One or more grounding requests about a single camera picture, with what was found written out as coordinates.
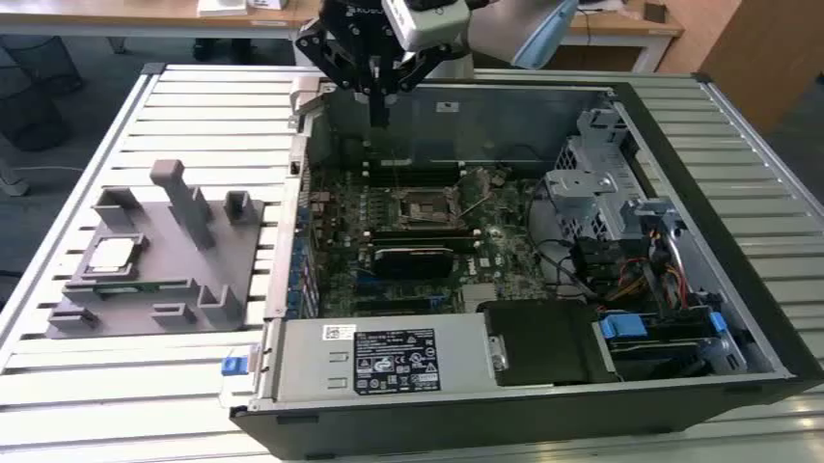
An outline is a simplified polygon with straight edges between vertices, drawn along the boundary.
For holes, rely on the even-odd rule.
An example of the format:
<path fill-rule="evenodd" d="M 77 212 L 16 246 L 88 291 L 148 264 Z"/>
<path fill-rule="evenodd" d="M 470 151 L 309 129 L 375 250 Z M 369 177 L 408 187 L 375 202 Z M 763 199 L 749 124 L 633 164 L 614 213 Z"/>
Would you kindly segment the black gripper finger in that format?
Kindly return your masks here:
<path fill-rule="evenodd" d="M 371 127 L 380 127 L 380 89 L 367 39 L 373 29 L 361 19 L 315 18 L 301 28 L 295 45 L 343 90 L 368 106 Z"/>
<path fill-rule="evenodd" d="M 439 44 L 403 59 L 392 51 L 380 57 L 380 127 L 388 126 L 389 100 L 399 92 L 410 92 L 438 64 L 451 59 L 452 45 Z"/>

